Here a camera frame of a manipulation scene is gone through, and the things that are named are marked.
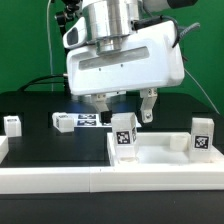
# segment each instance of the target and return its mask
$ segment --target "white block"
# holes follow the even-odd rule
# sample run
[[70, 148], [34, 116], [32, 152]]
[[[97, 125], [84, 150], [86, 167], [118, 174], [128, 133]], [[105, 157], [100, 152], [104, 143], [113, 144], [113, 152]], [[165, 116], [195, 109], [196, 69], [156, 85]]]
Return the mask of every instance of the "white block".
[[210, 162], [214, 133], [212, 119], [193, 118], [191, 130], [190, 160], [193, 162]]
[[0, 163], [3, 161], [9, 151], [7, 136], [0, 136]]
[[60, 132], [73, 132], [74, 131], [74, 119], [66, 113], [54, 113], [52, 115], [53, 125]]
[[4, 129], [8, 137], [22, 136], [21, 122], [18, 116], [4, 117]]
[[120, 161], [135, 160], [138, 151], [135, 114], [115, 114], [111, 124], [117, 158]]

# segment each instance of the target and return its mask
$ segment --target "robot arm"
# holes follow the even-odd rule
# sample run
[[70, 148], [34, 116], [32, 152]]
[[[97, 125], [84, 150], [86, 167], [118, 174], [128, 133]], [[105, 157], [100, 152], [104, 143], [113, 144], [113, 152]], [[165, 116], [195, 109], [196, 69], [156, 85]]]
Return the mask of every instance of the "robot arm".
[[152, 121], [156, 88], [184, 79], [175, 22], [136, 30], [145, 10], [193, 5], [196, 0], [84, 0], [82, 17], [64, 35], [71, 93], [91, 95], [99, 113], [107, 112], [106, 93], [140, 90], [143, 122]]

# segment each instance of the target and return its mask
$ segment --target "white wire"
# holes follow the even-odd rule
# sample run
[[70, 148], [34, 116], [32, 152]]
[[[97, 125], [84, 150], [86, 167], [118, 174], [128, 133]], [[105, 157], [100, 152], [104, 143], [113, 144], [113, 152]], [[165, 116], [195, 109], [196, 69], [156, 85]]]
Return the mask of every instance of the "white wire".
[[199, 87], [199, 89], [204, 93], [205, 97], [208, 99], [210, 104], [212, 105], [213, 109], [216, 111], [217, 114], [220, 114], [218, 109], [216, 108], [215, 104], [212, 102], [208, 94], [205, 92], [203, 87], [199, 84], [199, 82], [190, 74], [190, 72], [187, 71], [187, 69], [184, 69], [185, 72], [191, 77], [191, 79], [196, 83], [196, 85]]
[[50, 5], [51, 5], [51, 0], [49, 0], [47, 4], [47, 39], [48, 39], [48, 48], [49, 48], [49, 56], [50, 56], [50, 69], [51, 69], [51, 75], [53, 75], [54, 69], [53, 69], [51, 31], [50, 31]]

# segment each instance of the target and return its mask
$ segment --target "black cable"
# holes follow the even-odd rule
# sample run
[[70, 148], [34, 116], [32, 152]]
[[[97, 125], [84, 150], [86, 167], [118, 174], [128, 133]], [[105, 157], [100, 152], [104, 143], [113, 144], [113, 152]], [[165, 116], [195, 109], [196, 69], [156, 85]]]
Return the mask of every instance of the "black cable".
[[28, 82], [27, 84], [21, 86], [17, 91], [23, 92], [27, 87], [30, 85], [37, 84], [39, 81], [47, 80], [47, 79], [54, 79], [54, 78], [65, 78], [63, 74], [60, 75], [49, 75], [49, 76], [42, 76], [36, 79], [33, 79], [32, 81]]
[[178, 27], [178, 22], [173, 18], [173, 17], [170, 17], [170, 16], [163, 16], [161, 15], [160, 16], [162, 20], [170, 20], [173, 22], [175, 28], [176, 28], [176, 32], [177, 32], [177, 35], [176, 35], [176, 39], [174, 41], [174, 44], [172, 46], [172, 48], [175, 48], [176, 45], [180, 42], [180, 31], [179, 31], [179, 27]]
[[29, 85], [26, 85], [26, 88], [33, 85], [46, 85], [46, 84], [64, 84], [65, 82], [36, 82], [36, 83], [30, 83]]

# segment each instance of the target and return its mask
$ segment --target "white tray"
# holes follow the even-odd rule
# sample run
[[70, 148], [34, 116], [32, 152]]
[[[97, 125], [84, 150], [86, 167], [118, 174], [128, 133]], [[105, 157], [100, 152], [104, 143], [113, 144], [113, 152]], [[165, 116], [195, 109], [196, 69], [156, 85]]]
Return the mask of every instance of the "white tray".
[[[113, 134], [108, 133], [108, 153], [111, 166], [142, 166], [152, 164], [166, 165], [190, 165], [189, 148], [185, 151], [174, 151], [170, 149], [170, 138], [172, 135], [185, 135], [188, 137], [190, 145], [189, 133], [137, 133], [139, 151], [137, 153], [137, 161], [134, 162], [119, 162], [115, 153]], [[224, 155], [221, 154], [214, 146], [210, 152], [210, 163], [224, 162]]]

